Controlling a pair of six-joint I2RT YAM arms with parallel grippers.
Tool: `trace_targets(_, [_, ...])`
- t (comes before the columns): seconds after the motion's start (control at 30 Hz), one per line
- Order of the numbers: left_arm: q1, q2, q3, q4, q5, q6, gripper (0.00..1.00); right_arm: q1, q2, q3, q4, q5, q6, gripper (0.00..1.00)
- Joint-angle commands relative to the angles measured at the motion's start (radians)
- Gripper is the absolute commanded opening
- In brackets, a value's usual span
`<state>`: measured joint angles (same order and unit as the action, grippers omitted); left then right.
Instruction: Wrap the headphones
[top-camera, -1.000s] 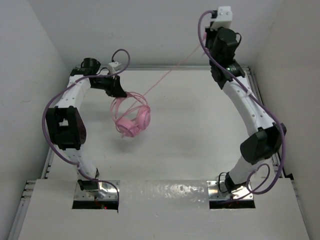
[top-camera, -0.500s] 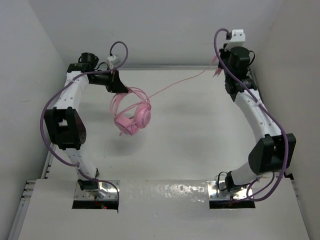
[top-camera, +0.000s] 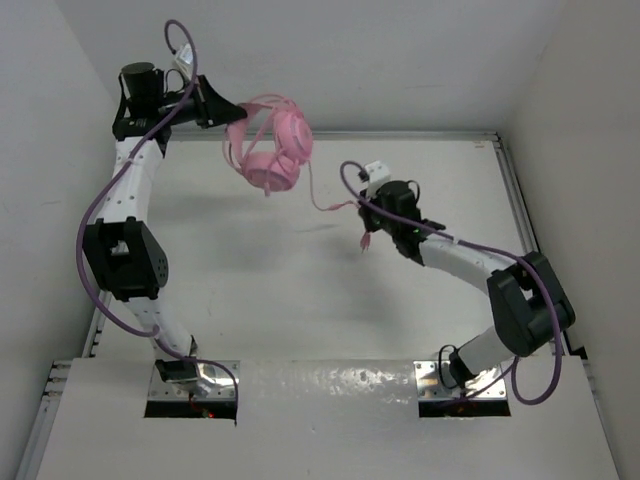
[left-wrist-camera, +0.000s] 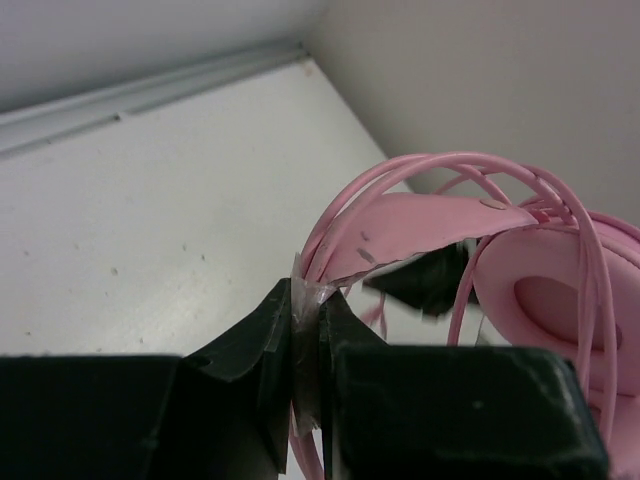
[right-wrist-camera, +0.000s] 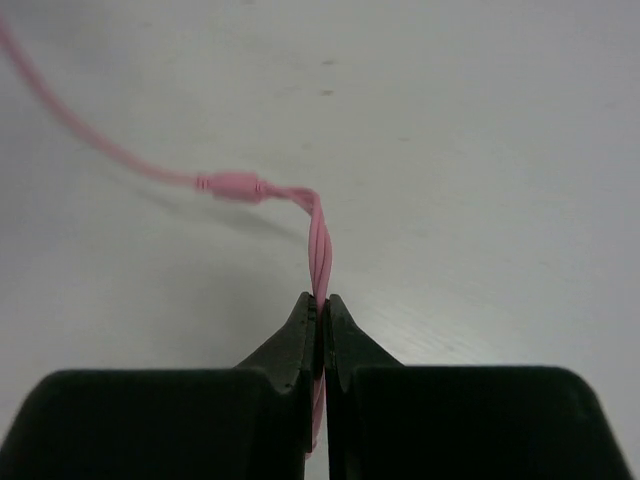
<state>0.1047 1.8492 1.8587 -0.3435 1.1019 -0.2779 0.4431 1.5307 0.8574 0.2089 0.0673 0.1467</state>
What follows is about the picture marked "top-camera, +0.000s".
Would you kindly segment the pink headphones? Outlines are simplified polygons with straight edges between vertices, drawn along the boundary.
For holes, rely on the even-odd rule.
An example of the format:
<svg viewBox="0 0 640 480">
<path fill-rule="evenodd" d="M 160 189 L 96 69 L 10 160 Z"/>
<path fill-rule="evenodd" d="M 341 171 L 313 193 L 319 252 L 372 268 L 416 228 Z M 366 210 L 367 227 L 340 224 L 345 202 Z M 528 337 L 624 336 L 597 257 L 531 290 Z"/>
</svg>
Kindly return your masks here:
<svg viewBox="0 0 640 480">
<path fill-rule="evenodd" d="M 297 103 L 263 94 L 239 105 L 246 117 L 225 127 L 223 158 L 265 195 L 291 190 L 313 150 L 311 128 Z"/>
</svg>

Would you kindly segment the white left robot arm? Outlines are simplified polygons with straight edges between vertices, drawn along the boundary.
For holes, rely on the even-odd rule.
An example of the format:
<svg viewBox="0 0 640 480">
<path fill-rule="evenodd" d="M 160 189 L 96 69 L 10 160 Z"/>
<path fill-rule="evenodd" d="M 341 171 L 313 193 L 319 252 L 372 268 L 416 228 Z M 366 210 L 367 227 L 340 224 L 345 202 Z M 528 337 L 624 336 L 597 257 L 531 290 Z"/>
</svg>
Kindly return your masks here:
<svg viewBox="0 0 640 480">
<path fill-rule="evenodd" d="M 161 379 L 183 389 L 204 382 L 195 338 L 170 314 L 162 291 L 169 280 L 167 255 L 147 225 L 156 173 L 175 125 L 202 129 L 246 118 L 246 111 L 219 95 L 205 76 L 182 77 L 178 91 L 165 88 L 165 73 L 150 62 L 122 68 L 120 101 L 113 124 L 113 177 L 84 214 L 76 240 L 82 278 L 94 276 L 138 321 L 131 327 L 99 297 L 96 307 L 129 333 L 148 339 Z"/>
</svg>

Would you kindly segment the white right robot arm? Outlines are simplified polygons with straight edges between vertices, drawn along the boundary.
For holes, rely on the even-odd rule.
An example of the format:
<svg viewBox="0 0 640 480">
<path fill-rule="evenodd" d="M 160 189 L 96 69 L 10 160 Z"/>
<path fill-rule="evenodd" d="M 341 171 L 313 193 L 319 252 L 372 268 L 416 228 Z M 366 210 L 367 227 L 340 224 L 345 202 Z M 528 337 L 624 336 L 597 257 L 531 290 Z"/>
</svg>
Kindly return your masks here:
<svg viewBox="0 0 640 480">
<path fill-rule="evenodd" d="M 366 233 L 385 232 L 403 257 L 458 278 L 489 299 L 492 326 L 453 349 L 438 370 L 444 387 L 464 389 L 485 370 L 517 363 L 548 342 L 559 344 L 575 323 L 574 308 L 543 254 L 517 256 L 455 239 L 445 225 L 422 218 L 407 181 L 365 188 L 357 198 Z"/>
</svg>

